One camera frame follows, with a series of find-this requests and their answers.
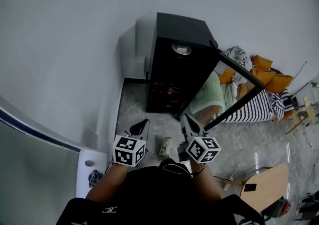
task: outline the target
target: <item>green blanket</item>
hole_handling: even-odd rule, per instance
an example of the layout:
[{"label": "green blanket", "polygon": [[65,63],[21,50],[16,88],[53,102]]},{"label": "green blanket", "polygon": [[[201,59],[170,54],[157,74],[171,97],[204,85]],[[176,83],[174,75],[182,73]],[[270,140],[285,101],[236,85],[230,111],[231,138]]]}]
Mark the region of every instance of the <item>green blanket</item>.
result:
[{"label": "green blanket", "polygon": [[226,109],[229,109],[233,104],[237,102],[237,85],[235,82],[221,85],[223,97],[225,100]]},{"label": "green blanket", "polygon": [[195,114],[206,107],[219,106],[221,107],[220,113],[223,113],[226,110],[223,96],[218,75],[213,71],[190,102],[189,109],[192,114]]}]

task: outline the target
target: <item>wooden table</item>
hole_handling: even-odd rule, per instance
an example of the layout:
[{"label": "wooden table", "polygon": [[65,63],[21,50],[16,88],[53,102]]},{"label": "wooden table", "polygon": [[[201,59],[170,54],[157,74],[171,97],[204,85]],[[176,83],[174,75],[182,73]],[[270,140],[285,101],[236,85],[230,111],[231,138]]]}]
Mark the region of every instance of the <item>wooden table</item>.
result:
[{"label": "wooden table", "polygon": [[258,175],[254,175],[246,184],[257,184],[256,190],[245,192],[243,187],[240,198],[259,213],[287,193],[289,169],[282,163]]}]

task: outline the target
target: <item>orange pillow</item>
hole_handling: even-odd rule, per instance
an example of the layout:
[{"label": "orange pillow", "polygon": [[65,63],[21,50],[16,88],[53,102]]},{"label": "orange pillow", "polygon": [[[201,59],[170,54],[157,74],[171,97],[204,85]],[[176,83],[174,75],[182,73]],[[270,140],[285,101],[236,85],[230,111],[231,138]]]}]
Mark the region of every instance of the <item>orange pillow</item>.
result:
[{"label": "orange pillow", "polygon": [[275,71],[262,69],[262,68],[253,69],[251,73],[263,84],[268,84],[270,80],[274,78],[276,74]]},{"label": "orange pillow", "polygon": [[228,67],[226,68],[225,72],[222,75],[217,73],[220,83],[221,84],[231,83],[232,82],[231,78],[235,74],[235,72],[236,72],[235,69]]},{"label": "orange pillow", "polygon": [[266,84],[265,89],[273,93],[281,93],[293,79],[292,76],[276,74],[273,79]]},{"label": "orange pillow", "polygon": [[290,117],[294,113],[294,111],[295,110],[291,110],[291,111],[285,112],[284,113],[284,118]]},{"label": "orange pillow", "polygon": [[263,68],[263,69],[269,69],[273,62],[271,60],[265,59],[263,57],[260,57],[259,55],[256,55],[253,58],[253,65],[255,65],[257,68]]}]

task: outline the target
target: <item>red object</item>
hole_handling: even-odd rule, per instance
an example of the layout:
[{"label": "red object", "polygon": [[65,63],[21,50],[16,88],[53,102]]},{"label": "red object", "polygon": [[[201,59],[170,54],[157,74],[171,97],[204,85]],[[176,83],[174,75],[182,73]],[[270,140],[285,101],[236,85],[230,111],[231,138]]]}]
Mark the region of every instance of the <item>red object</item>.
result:
[{"label": "red object", "polygon": [[281,215],[285,215],[286,213],[288,213],[289,209],[290,209],[290,203],[286,202],[282,208]]}]

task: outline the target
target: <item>black cabinet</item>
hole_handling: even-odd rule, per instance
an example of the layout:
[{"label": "black cabinet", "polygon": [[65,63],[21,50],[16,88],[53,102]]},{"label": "black cabinet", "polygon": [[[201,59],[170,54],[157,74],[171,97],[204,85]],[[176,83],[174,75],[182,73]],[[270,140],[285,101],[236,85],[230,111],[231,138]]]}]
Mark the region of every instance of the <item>black cabinet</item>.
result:
[{"label": "black cabinet", "polygon": [[[255,87],[237,103],[248,102],[263,89],[255,77],[218,49],[205,21],[157,13],[146,111],[176,117],[187,113],[188,105],[220,63],[235,69]],[[236,107],[225,111],[220,119],[236,111]]]}]

